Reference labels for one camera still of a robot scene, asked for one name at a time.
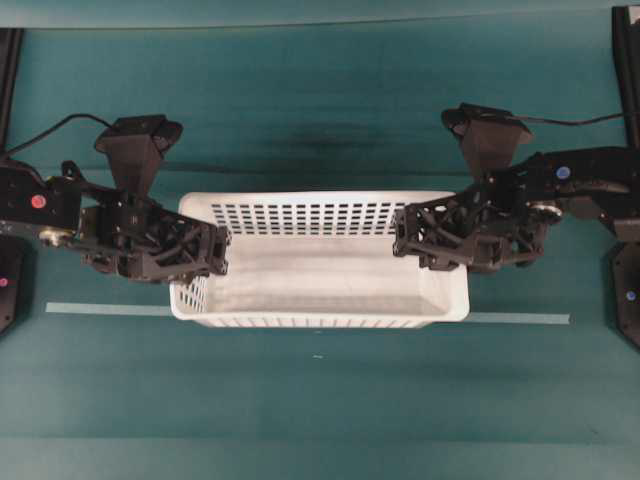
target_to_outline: white plastic basket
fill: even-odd
[[[227,226],[229,273],[170,286],[209,327],[417,328],[469,313],[467,271],[392,254],[393,213],[446,192],[190,193],[180,213]]]

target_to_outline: metal bracket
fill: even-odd
[[[5,151],[13,86],[18,71],[22,29],[0,29],[0,151]],[[22,242],[2,234],[0,226],[0,333],[11,325],[16,316],[18,284],[24,251]]]
[[[640,348],[640,244],[627,243],[611,260],[618,316],[616,326]]]
[[[15,237],[0,235],[0,333],[13,323],[24,251]]]

